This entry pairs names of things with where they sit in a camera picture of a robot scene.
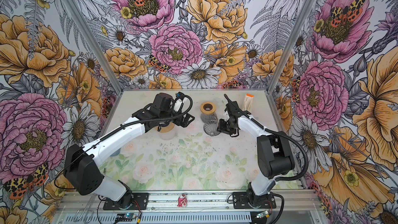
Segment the orange coffee filter pack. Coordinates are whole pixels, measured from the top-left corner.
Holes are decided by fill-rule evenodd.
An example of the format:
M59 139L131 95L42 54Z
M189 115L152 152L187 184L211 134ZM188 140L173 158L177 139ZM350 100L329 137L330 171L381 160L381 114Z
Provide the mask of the orange coffee filter pack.
M254 95L247 93L245 95L244 101L243 101L243 107L242 110L244 111L251 111L252 105L254 103Z

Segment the wooden dripper ring stand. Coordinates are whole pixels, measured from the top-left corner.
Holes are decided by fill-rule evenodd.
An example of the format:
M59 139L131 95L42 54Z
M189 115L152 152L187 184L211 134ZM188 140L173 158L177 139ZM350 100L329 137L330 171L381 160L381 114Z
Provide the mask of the wooden dripper ring stand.
M175 124L173 122L168 122L168 123L160 123L157 127L157 131L160 133L168 133L171 132L175 127Z

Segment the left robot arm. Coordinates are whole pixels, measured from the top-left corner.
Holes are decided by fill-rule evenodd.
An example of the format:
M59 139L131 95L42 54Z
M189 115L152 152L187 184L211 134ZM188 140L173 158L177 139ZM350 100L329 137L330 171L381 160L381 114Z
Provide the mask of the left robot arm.
M117 150L152 128L169 122L186 128L194 119L188 113L163 113L159 117L148 110L137 111L105 136L82 147L70 146L63 175L80 195L97 194L113 201L115 207L127 209L134 202L131 189L122 181L104 175L99 167Z

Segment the grey ribbed glass dripper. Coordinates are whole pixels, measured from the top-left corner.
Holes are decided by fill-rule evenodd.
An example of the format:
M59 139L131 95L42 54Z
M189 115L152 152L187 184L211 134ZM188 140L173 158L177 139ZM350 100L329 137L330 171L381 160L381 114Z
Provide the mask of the grey ribbed glass dripper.
M218 136L221 133L218 129L217 120L209 120L204 123L203 130L208 136Z

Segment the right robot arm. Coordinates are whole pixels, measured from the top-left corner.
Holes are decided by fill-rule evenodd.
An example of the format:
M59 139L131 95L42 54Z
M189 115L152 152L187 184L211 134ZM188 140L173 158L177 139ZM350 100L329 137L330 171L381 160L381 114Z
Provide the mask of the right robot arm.
M249 133L257 143L257 160L260 169L256 178L249 183L246 190L246 202L256 208L269 202L267 207L275 207L271 203L272 189L279 181L295 181L299 175L288 177L295 168L294 156L290 141L282 131L276 132L263 126L248 111L240 109L236 101L227 100L225 114L228 119L220 120L217 130L231 138L239 136L240 131Z

